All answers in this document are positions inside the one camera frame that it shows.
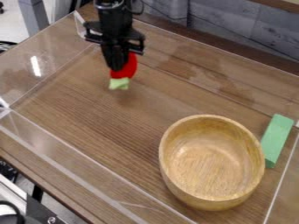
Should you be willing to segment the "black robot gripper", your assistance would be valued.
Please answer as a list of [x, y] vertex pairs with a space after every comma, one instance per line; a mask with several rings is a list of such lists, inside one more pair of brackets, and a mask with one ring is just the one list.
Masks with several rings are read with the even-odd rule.
[[[104, 59], [112, 70], [123, 69], [128, 62], [130, 52], [139, 55], [144, 54], [146, 35], [134, 27], [112, 33], [102, 27], [98, 21], [84, 22], [83, 27], [86, 28], [84, 39], [102, 45]], [[122, 45], [119, 51], [112, 45]]]

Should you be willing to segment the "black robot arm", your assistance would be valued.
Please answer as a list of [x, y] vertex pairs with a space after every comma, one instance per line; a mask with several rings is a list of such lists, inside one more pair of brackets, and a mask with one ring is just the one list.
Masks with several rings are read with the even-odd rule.
[[120, 71], [128, 54], [144, 54], [146, 35], [134, 28], [134, 15], [144, 10], [134, 11], [132, 0], [94, 0], [98, 20], [83, 23], [84, 39], [100, 45], [107, 66]]

